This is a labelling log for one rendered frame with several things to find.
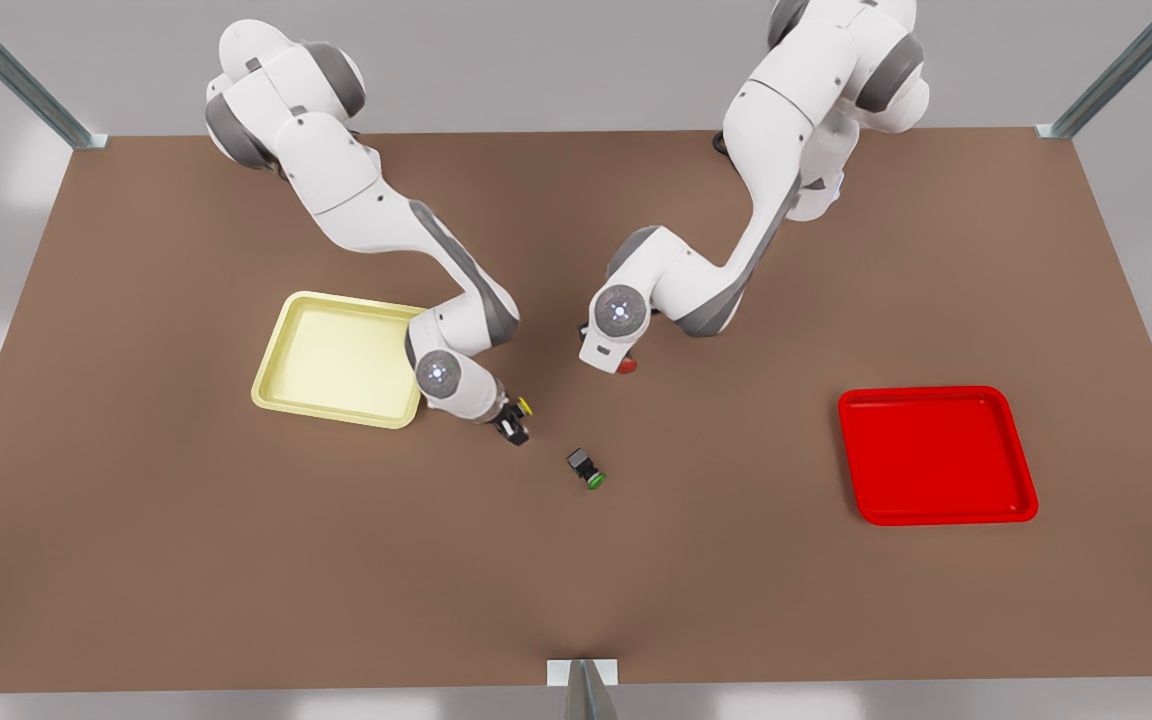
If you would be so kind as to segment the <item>red tray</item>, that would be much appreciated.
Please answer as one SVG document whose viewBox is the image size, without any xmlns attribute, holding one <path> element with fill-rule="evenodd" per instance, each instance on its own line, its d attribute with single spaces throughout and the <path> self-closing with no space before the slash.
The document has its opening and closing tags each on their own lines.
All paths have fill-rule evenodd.
<svg viewBox="0 0 1152 720">
<path fill-rule="evenodd" d="M 858 511 L 877 526 L 1021 523 L 1039 502 L 1005 395 L 855 388 L 838 420 Z"/>
</svg>

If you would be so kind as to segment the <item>pale yellow tray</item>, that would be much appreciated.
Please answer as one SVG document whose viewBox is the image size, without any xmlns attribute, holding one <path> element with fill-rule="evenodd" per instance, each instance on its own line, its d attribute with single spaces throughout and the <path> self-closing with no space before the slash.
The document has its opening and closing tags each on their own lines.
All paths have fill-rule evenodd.
<svg viewBox="0 0 1152 720">
<path fill-rule="evenodd" d="M 296 291 L 285 300 L 250 396 L 279 414 L 403 429 L 420 407 L 408 323 L 420 306 Z"/>
</svg>

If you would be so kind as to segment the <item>silver frame post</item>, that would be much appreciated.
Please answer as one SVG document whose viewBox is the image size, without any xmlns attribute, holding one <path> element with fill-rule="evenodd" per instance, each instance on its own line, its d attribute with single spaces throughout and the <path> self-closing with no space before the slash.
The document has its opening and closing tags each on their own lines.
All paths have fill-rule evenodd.
<svg viewBox="0 0 1152 720">
<path fill-rule="evenodd" d="M 1036 136 L 1043 141 L 1071 141 L 1151 63 L 1152 20 L 1056 120 L 1034 126 Z"/>
<path fill-rule="evenodd" d="M 620 720 L 608 691 L 620 684 L 616 659 L 547 660 L 547 684 L 564 687 L 563 720 Z"/>
<path fill-rule="evenodd" d="M 108 146 L 109 135 L 88 131 L 65 105 L 56 100 L 31 71 L 5 50 L 0 41 L 0 82 L 31 109 L 52 131 L 67 142 L 74 151 L 101 150 Z"/>
</svg>

